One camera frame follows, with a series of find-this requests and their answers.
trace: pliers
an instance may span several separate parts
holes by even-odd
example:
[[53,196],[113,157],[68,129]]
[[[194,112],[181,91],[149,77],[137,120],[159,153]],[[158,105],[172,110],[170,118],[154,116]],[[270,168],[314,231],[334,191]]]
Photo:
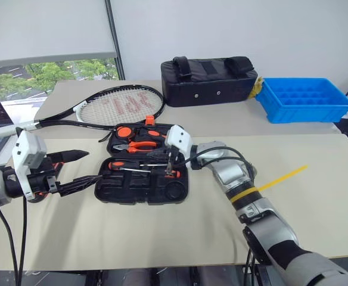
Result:
[[153,149],[139,149],[138,147],[157,147],[157,143],[153,141],[140,141],[140,142],[134,142],[131,141],[129,144],[120,144],[113,146],[116,150],[127,150],[129,153],[136,153],[136,152],[150,152]]

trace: floor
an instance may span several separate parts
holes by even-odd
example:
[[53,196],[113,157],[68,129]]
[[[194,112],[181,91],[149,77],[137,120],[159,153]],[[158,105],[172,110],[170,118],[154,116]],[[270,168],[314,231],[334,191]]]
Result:
[[[333,261],[348,271],[348,257],[333,259]],[[188,267],[155,269],[159,272],[158,277],[160,286],[186,286],[192,285]],[[206,266],[197,268],[200,276],[198,286],[227,285],[240,286],[243,280],[242,266]],[[271,268],[266,268],[271,279],[271,285],[283,286],[278,274]],[[104,271],[102,275],[102,286],[122,286],[126,285],[128,280],[132,280],[137,275],[138,279],[144,277],[143,271],[130,271],[127,269]],[[14,277],[12,271],[0,271],[0,286],[13,286]],[[31,272],[23,274],[22,286],[94,286],[95,278],[77,273],[60,272]],[[139,286],[138,283],[128,284],[128,286]]]

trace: black bag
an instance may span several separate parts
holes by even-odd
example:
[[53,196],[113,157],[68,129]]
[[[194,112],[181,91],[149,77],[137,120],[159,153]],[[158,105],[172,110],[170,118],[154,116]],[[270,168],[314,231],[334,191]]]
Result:
[[257,78],[247,57],[188,60],[161,64],[162,90],[173,107],[246,100]]

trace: blue organizer box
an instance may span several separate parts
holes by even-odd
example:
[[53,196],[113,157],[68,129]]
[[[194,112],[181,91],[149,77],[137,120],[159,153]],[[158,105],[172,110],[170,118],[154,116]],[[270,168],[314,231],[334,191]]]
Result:
[[348,98],[327,79],[268,78],[256,95],[272,123],[338,122]]

